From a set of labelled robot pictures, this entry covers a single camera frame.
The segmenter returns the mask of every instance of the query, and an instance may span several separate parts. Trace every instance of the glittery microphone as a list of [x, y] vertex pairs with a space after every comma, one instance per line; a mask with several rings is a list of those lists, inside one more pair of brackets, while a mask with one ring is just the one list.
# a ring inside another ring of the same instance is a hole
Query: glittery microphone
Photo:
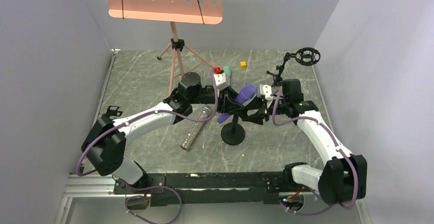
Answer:
[[[201, 113], [198, 116], [199, 120], [204, 120], [208, 118], [212, 114], [212, 108], [209, 105], [205, 105], [202, 107]], [[199, 130], [201, 130], [204, 122], [195, 122], [193, 126], [191, 127], [190, 131], [188, 132], [187, 136], [185, 137], [184, 141], [181, 144], [181, 148], [184, 150], [188, 150], [190, 146], [193, 144], [194, 139], [199, 133]]]

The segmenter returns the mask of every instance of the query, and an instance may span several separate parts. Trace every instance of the music stand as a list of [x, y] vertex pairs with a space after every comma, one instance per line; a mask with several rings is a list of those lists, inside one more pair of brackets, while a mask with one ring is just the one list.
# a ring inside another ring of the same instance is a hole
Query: music stand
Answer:
[[[213, 65], [193, 48], [178, 38], [176, 22], [215, 25], [223, 19], [223, 0], [106, 0], [108, 13], [117, 18], [134, 18], [147, 20], [169, 21], [172, 31], [172, 39], [163, 52], [157, 57], [161, 59], [165, 52], [169, 52], [172, 46], [172, 65], [170, 69], [169, 94], [173, 88], [173, 79], [184, 75], [181, 51], [183, 47], [196, 55], [201, 63], [193, 67], [196, 69], [205, 63]], [[180, 73], [174, 76], [176, 59]]]

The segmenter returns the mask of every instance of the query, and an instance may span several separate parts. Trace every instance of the tripod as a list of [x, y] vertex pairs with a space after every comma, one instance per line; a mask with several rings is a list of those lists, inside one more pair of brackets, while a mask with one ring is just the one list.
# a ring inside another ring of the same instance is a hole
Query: tripod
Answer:
[[[203, 63], [209, 65], [209, 67], [214, 67], [208, 60], [206, 60], [202, 55], [198, 54], [194, 49], [192, 49], [189, 45], [187, 45], [184, 40], [178, 38], [178, 33], [176, 30], [175, 22], [170, 22], [170, 28], [172, 29], [172, 36], [173, 38], [170, 40], [170, 43], [166, 46], [166, 48], [161, 52], [161, 54], [157, 57], [158, 60], [163, 57], [163, 55], [168, 52], [172, 56], [172, 65], [170, 68], [170, 83], [169, 83], [169, 95], [172, 92], [173, 89], [173, 80], [179, 76], [184, 76], [184, 66], [182, 65], [182, 57], [181, 57], [181, 51], [184, 49], [188, 49], [192, 54], [196, 55], [200, 60], [201, 63], [193, 67], [189, 72], [193, 71], [194, 69], [201, 66]], [[169, 52], [169, 48], [172, 46], [172, 53]], [[176, 76], [174, 76], [175, 73], [175, 64], [176, 59], [178, 59], [178, 67], [180, 73]]]
[[283, 78], [281, 75], [284, 72], [286, 62], [291, 58], [295, 58], [295, 60], [301, 65], [311, 66], [318, 63], [319, 59], [321, 58], [321, 54], [314, 48], [302, 48], [295, 53], [286, 53], [283, 64], [276, 66], [276, 70], [279, 71], [277, 74], [267, 71], [268, 75], [273, 76], [273, 84], [271, 85], [272, 87], [282, 86]]

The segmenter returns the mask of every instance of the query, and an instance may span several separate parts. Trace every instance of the purple microphone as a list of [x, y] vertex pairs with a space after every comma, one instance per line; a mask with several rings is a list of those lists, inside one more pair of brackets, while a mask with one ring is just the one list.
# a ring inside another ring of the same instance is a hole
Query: purple microphone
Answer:
[[[244, 102], [250, 100], [256, 94], [255, 85], [249, 83], [241, 88], [240, 93], [235, 98], [235, 102], [238, 104], [244, 104]], [[217, 118], [218, 123], [225, 122], [231, 115], [229, 113], [223, 113]]]

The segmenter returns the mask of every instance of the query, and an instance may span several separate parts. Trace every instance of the gray marble surface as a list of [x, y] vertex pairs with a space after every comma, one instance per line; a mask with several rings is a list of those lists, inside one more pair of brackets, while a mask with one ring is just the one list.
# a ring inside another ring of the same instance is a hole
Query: gray marble surface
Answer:
[[[113, 65], [100, 113], [109, 105], [121, 106], [122, 117], [149, 109], [168, 95], [171, 57], [166, 53], [157, 60], [160, 51], [120, 51]], [[239, 91], [247, 83], [271, 84], [266, 71], [276, 72], [286, 51], [277, 50], [203, 50], [201, 55], [214, 65], [228, 65], [232, 70], [231, 85]], [[188, 71], [200, 60], [186, 49], [182, 52], [184, 68]], [[241, 69], [240, 62], [247, 62]], [[209, 67], [200, 66], [196, 72], [202, 85], [212, 84]], [[328, 119], [311, 67], [290, 60], [284, 78], [301, 81], [305, 100], [319, 107], [324, 120]], [[202, 105], [193, 105], [190, 117], [196, 118]], [[286, 116], [279, 116], [284, 121]], [[180, 148], [192, 122], [182, 121], [174, 126], [154, 130], [127, 145], [125, 156], [137, 161], [150, 173], [162, 172], [253, 172], [282, 170], [285, 164], [307, 162], [321, 168], [323, 163], [308, 137], [295, 125], [275, 127], [272, 122], [256, 125], [242, 122], [245, 140], [237, 146], [223, 143], [220, 131], [223, 124], [216, 118], [207, 122], [189, 151]]]

